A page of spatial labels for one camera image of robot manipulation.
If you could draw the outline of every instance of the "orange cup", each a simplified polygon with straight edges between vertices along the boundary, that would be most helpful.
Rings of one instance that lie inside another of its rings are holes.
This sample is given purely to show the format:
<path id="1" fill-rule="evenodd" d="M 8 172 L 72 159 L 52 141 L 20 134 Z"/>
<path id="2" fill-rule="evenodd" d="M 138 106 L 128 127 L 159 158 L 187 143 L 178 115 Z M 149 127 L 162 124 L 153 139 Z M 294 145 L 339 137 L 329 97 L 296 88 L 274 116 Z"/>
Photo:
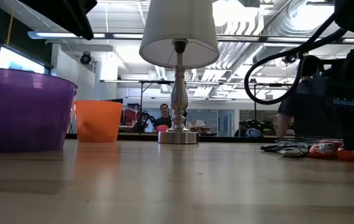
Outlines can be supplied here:
<path id="1" fill-rule="evenodd" d="M 111 101 L 74 102 L 78 141 L 116 142 L 122 109 L 121 103 Z"/>

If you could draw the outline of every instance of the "white lampshade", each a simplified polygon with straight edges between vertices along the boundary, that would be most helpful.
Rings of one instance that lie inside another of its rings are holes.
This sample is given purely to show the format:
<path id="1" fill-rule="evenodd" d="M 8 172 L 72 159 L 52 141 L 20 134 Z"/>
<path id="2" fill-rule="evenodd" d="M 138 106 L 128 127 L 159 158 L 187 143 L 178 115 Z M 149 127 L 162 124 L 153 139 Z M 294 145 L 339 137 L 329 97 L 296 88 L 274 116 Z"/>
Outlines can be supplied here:
<path id="1" fill-rule="evenodd" d="M 139 54 L 149 63 L 172 68 L 177 65 L 175 39 L 188 40 L 185 68 L 202 68 L 218 60 L 211 0 L 151 1 Z"/>

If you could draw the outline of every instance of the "red bag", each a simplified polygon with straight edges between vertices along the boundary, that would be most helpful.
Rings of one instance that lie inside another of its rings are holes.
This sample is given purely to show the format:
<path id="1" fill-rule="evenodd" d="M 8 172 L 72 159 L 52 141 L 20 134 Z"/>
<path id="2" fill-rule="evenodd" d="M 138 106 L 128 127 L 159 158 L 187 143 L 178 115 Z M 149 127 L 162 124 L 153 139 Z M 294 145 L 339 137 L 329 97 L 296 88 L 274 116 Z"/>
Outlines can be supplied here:
<path id="1" fill-rule="evenodd" d="M 324 143 L 333 143 L 337 148 L 341 147 L 343 145 L 342 141 L 334 141 L 334 140 L 320 140 L 319 142 L 324 142 Z"/>
<path id="2" fill-rule="evenodd" d="M 308 157 L 318 159 L 333 159 L 337 156 L 338 147 L 334 143 L 320 142 L 314 144 L 308 153 Z"/>
<path id="3" fill-rule="evenodd" d="M 337 157 L 341 161 L 354 162 L 354 151 L 344 149 L 344 146 L 338 148 Z"/>

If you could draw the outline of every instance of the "lamp base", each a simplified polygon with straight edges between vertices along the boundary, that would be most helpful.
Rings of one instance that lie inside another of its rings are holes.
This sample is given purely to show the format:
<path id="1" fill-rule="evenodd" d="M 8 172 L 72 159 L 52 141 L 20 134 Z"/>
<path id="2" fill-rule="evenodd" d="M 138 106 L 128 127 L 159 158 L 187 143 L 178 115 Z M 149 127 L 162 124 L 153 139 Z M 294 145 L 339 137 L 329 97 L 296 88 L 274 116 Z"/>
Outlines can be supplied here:
<path id="1" fill-rule="evenodd" d="M 159 132 L 158 143 L 161 144 L 197 144 L 198 134 L 190 131 Z"/>

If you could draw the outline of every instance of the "desk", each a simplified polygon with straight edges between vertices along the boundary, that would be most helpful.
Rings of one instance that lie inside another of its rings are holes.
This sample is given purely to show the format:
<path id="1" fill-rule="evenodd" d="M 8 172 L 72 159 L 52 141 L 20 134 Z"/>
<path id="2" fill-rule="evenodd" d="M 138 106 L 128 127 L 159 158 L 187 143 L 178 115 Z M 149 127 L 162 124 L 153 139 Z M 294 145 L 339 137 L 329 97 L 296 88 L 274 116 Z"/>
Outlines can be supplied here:
<path id="1" fill-rule="evenodd" d="M 260 145 L 66 140 L 0 154 L 0 223 L 354 223 L 354 163 Z"/>

